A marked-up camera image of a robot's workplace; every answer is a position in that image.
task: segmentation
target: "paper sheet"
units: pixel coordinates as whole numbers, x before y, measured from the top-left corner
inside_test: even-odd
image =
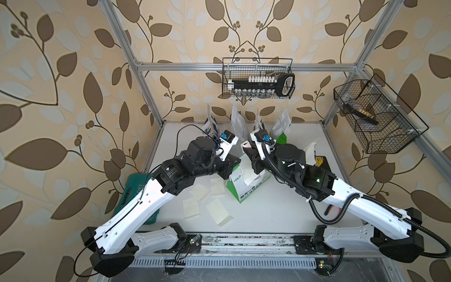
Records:
[[[183,211],[185,212],[185,219],[197,216],[199,212],[199,204],[195,197],[183,200]]]
[[[308,164],[309,166],[314,166],[316,164],[316,160],[315,160],[315,145],[316,143],[318,143],[318,139],[316,139],[315,141],[311,142],[307,147],[305,147],[304,152],[305,152],[305,163]]]
[[[224,196],[226,190],[224,187],[224,179],[221,177],[211,179],[212,183],[212,196]]]
[[[232,220],[232,217],[226,211],[219,199],[215,199],[213,200],[213,202],[209,203],[207,205],[207,210],[213,216],[213,219],[216,221],[216,224],[219,227],[224,226],[226,223]]]
[[[203,186],[202,184],[197,184],[194,188],[191,189],[190,192],[194,197],[196,197],[199,202],[203,202],[208,193],[210,193],[210,191],[208,191],[208,189],[205,188],[205,186]]]
[[[248,155],[243,155],[240,159],[239,169],[241,169],[241,175],[243,176],[244,183],[249,185],[258,177],[258,174],[255,174],[253,171],[252,163]]]

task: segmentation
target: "yellow label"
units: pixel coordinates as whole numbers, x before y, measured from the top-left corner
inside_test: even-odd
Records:
[[[323,158],[322,157],[315,157],[316,160],[316,165],[317,166],[321,166],[323,163]]]

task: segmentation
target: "black corrugated cable sleeve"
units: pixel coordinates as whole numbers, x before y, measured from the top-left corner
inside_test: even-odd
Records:
[[[285,175],[285,173],[281,172],[276,164],[272,161],[272,159],[269,157],[268,151],[266,150],[266,146],[265,146],[266,142],[262,142],[262,149],[263,149],[263,154],[265,155],[265,158],[269,164],[269,166],[271,167],[271,169],[273,169],[274,173],[276,173],[279,178],[281,178],[283,181],[285,181],[287,184],[297,188],[304,197],[309,198],[310,196],[307,194],[307,192],[305,191],[304,187],[302,185],[299,185],[298,183],[292,181],[288,176]],[[315,215],[315,217],[323,224],[327,224],[327,225],[331,225],[331,224],[335,224],[337,222],[339,222],[343,216],[345,215],[349,205],[351,204],[351,201],[354,199],[360,198],[360,194],[358,193],[354,193],[351,194],[345,201],[345,203],[343,204],[343,207],[340,211],[340,213],[338,213],[337,217],[332,219],[332,220],[326,220],[324,218],[321,217],[321,215],[318,213],[318,211],[316,210],[315,204],[313,203],[313,200],[309,200],[308,203],[310,204],[310,207],[312,208],[313,214]],[[402,214],[399,213],[398,211],[396,211],[395,209],[393,209],[392,207],[390,207],[389,205],[387,205],[386,203],[382,203],[379,202],[378,200],[376,200],[373,197],[370,197],[366,194],[363,194],[362,199],[371,201],[373,203],[376,203],[377,205],[383,207],[384,209],[386,209],[387,211],[391,212],[394,216],[398,217],[398,218],[402,218]],[[428,252],[423,252],[421,254],[421,256],[424,257],[428,257],[428,258],[434,258],[434,259],[446,259],[451,257],[451,246],[445,241],[443,240],[439,235],[435,234],[434,232],[430,231],[429,229],[417,224],[416,222],[408,219],[408,218],[403,218],[403,221],[407,222],[408,224],[410,224],[411,226],[416,227],[417,229],[421,230],[422,232],[424,232],[425,234],[431,236],[433,239],[435,239],[437,242],[439,242],[444,248],[445,251],[443,253],[440,254],[434,254],[434,253],[428,253]]]

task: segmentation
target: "green tool case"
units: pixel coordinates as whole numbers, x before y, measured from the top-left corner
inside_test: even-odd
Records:
[[[114,214],[117,214],[120,210],[122,210],[123,207],[125,207],[126,204],[128,204],[138,193],[142,191],[144,186],[146,185],[146,179],[147,174],[131,174],[129,176],[129,179],[127,180],[127,184],[125,184],[124,193],[122,194],[122,197],[120,198],[119,204],[114,209]],[[155,223],[156,216],[160,210],[158,209],[156,212],[151,215],[146,222],[144,222],[144,225],[150,225]]]

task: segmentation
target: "white packaging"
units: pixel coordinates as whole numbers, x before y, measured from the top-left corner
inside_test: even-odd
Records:
[[[281,115],[277,119],[276,123],[274,124],[274,126],[271,129],[271,133],[270,133],[271,137],[274,140],[277,140],[277,138],[279,138],[279,136],[281,136],[282,133],[284,133],[284,132],[289,133],[290,132],[290,124],[291,124],[291,118],[285,107],[283,109],[283,111],[281,112]]]

